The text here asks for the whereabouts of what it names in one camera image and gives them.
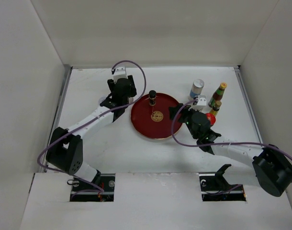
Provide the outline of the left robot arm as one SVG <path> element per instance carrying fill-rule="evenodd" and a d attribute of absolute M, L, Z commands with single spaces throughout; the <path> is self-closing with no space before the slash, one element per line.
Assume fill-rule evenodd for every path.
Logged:
<path fill-rule="evenodd" d="M 58 170 L 81 178 L 90 191 L 100 187 L 101 173 L 84 161 L 83 143 L 123 115 L 130 100 L 137 94 L 132 75 L 114 77 L 107 83 L 111 93 L 95 111 L 67 129 L 58 127 L 53 131 L 53 146 L 45 157 Z"/>

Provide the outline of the small black-capped spice bottle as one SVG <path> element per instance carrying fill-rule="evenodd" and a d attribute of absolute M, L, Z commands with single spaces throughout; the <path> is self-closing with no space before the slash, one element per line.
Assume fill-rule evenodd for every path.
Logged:
<path fill-rule="evenodd" d="M 157 97 L 157 92 L 155 90 L 150 90 L 148 94 L 150 106 L 154 106 L 156 104 L 156 97 Z"/>

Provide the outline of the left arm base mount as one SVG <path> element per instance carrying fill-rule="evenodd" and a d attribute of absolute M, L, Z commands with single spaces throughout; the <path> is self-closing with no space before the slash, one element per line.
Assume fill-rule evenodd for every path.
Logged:
<path fill-rule="evenodd" d="M 83 182 L 78 178 L 69 179 L 71 186 L 70 202 L 113 202 L 115 189 L 115 174 L 102 174 L 96 181 L 97 187 Z"/>

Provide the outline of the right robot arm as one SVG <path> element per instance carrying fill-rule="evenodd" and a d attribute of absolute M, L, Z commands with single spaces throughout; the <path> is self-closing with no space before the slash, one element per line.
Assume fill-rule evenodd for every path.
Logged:
<path fill-rule="evenodd" d="M 274 145 L 234 142 L 211 129 L 206 114 L 182 103 L 169 107 L 172 123 L 184 123 L 194 147 L 215 156 L 223 156 L 253 168 L 258 184 L 268 194 L 280 197 L 292 183 L 292 159 Z"/>

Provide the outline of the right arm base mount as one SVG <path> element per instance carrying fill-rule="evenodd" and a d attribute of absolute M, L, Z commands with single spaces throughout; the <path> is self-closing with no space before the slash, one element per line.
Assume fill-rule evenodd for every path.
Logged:
<path fill-rule="evenodd" d="M 215 172 L 199 173 L 203 202 L 244 201 L 246 195 L 242 184 L 229 184 L 224 178 L 231 164 L 224 164 Z"/>

